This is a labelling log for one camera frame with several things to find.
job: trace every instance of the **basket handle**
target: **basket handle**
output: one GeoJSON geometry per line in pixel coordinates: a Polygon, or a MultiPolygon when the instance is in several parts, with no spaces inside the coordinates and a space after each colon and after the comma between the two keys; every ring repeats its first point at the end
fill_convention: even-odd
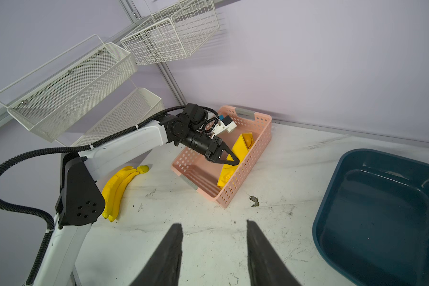
{"type": "Polygon", "coordinates": [[[249,119],[252,121],[254,121],[254,116],[256,114],[254,111],[251,111],[249,109],[239,108],[239,107],[235,108],[235,112],[237,113],[238,117],[249,119]]]}
{"type": "MultiPolygon", "coordinates": [[[[15,85],[16,83],[18,83],[18,82],[22,81],[24,78],[26,78],[26,77],[30,76],[31,74],[33,74],[33,73],[34,73],[34,72],[36,72],[37,70],[41,69],[41,68],[42,68],[42,67],[44,67],[44,66],[47,66],[47,65],[48,65],[48,64],[50,64],[52,61],[54,61],[54,60],[56,60],[57,58],[59,58],[59,57],[63,56],[64,54],[68,53],[68,52],[69,52],[69,51],[71,51],[72,49],[74,49],[74,48],[78,47],[80,44],[82,44],[82,43],[86,42],[87,40],[89,40],[89,39],[91,39],[91,38],[93,38],[93,37],[97,37],[97,38],[100,40],[100,42],[101,42],[103,45],[105,45],[105,43],[103,43],[102,39],[101,39],[98,35],[94,34],[94,35],[92,35],[92,36],[88,37],[86,40],[84,40],[84,41],[82,41],[82,42],[80,42],[80,43],[78,43],[78,44],[74,45],[74,46],[73,46],[73,47],[71,47],[70,49],[68,49],[68,50],[66,50],[65,52],[61,53],[60,55],[58,55],[57,57],[53,58],[52,60],[49,60],[49,61],[47,61],[46,63],[44,63],[43,65],[41,65],[41,66],[37,67],[36,69],[34,69],[33,71],[29,72],[29,73],[28,73],[28,74],[26,74],[25,76],[23,76],[23,77],[19,78],[19,79],[18,79],[17,81],[15,81],[14,83],[11,83],[11,84],[10,84],[10,85],[8,85],[7,87],[5,87],[5,88],[1,89],[1,90],[0,90],[0,94],[1,94],[2,92],[4,92],[5,90],[7,90],[8,88],[10,88],[10,87],[12,87],[13,85],[15,85]]],[[[10,105],[9,105],[9,104],[5,104],[5,103],[3,103],[3,102],[1,102],[1,101],[0,101],[0,104],[1,104],[3,107],[5,107],[5,108],[10,107],[10,105]]]]}

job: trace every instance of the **pink plastic basket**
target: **pink plastic basket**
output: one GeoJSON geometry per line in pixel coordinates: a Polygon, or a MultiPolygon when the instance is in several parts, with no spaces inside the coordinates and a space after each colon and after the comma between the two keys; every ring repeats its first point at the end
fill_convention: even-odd
{"type": "Polygon", "coordinates": [[[227,208],[271,139],[272,117],[227,105],[221,107],[218,114],[224,117],[230,115],[237,124],[237,128],[231,133],[223,132],[219,135],[230,148],[242,133],[252,132],[254,139],[254,145],[223,189],[217,186],[223,165],[208,162],[203,155],[188,147],[173,161],[171,168],[197,192],[227,208]]]}

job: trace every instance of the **yellow fabric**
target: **yellow fabric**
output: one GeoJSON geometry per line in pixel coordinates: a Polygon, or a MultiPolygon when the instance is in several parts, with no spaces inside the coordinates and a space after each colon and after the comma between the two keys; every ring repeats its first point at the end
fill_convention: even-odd
{"type": "Polygon", "coordinates": [[[119,213],[119,206],[121,204],[121,198],[123,197],[124,190],[128,183],[138,174],[144,174],[149,171],[148,166],[140,166],[134,168],[132,166],[127,166],[119,170],[111,179],[108,180],[107,184],[103,188],[102,196],[105,199],[105,209],[103,210],[102,216],[105,219],[110,219],[114,217],[113,220],[117,217],[119,213]]]}
{"type": "MultiPolygon", "coordinates": [[[[251,149],[252,145],[254,144],[254,140],[252,138],[252,133],[243,133],[238,137],[237,141],[235,142],[234,146],[232,147],[232,152],[234,152],[235,156],[241,161],[245,159],[246,155],[248,154],[249,149],[251,149]]],[[[227,156],[227,159],[229,161],[233,161],[232,156],[227,156]]],[[[224,164],[222,166],[221,175],[218,179],[218,187],[221,189],[227,184],[229,179],[234,174],[235,170],[238,168],[237,166],[231,166],[224,164]]]]}

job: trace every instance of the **white mesh basket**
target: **white mesh basket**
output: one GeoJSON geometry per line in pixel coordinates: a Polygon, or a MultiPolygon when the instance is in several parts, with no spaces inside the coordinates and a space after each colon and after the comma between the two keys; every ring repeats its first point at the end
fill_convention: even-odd
{"type": "MultiPolygon", "coordinates": [[[[34,73],[42,73],[48,65],[80,44],[98,37],[93,35],[73,48],[60,54],[25,77],[2,89],[7,89],[25,81],[34,73]]],[[[91,52],[84,54],[73,64],[64,67],[44,83],[32,87],[22,97],[9,104],[0,101],[18,122],[31,132],[52,142],[78,121],[101,100],[124,83],[137,71],[132,55],[115,45],[103,43],[95,45],[91,52]]]]}
{"type": "Polygon", "coordinates": [[[160,97],[146,88],[136,88],[72,146],[91,144],[134,126],[162,110],[164,104],[160,97]]]}
{"type": "Polygon", "coordinates": [[[189,57],[219,29],[213,0],[180,0],[151,14],[121,40],[138,65],[189,57]]]}

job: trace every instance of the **robotic arm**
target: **robotic arm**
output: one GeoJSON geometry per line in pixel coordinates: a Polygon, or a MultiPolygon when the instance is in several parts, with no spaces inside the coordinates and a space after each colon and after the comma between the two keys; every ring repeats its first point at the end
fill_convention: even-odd
{"type": "MultiPolygon", "coordinates": [[[[40,251],[42,248],[46,251],[43,252],[44,259],[40,261],[39,270],[36,266],[38,258],[34,264],[37,271],[37,274],[34,273],[35,280],[31,279],[31,273],[24,285],[67,285],[87,232],[105,208],[105,201],[95,182],[131,158],[164,143],[174,142],[175,146],[182,143],[204,155],[210,162],[238,165],[240,160],[225,142],[212,136],[211,129],[205,129],[207,123],[213,121],[208,119],[206,109],[213,111],[190,103],[177,116],[158,113],[145,120],[145,123],[148,122],[146,125],[137,125],[131,131],[123,130],[121,132],[124,135],[114,134],[82,151],[71,152],[70,147],[66,148],[70,152],[63,153],[61,157],[60,196],[56,204],[55,228],[46,231],[53,233],[50,241],[46,242],[47,249],[44,248],[45,240],[40,247],[40,251]],[[231,155],[233,161],[221,159],[224,151],[231,155]]],[[[216,124],[219,118],[214,113],[216,124]]]]}

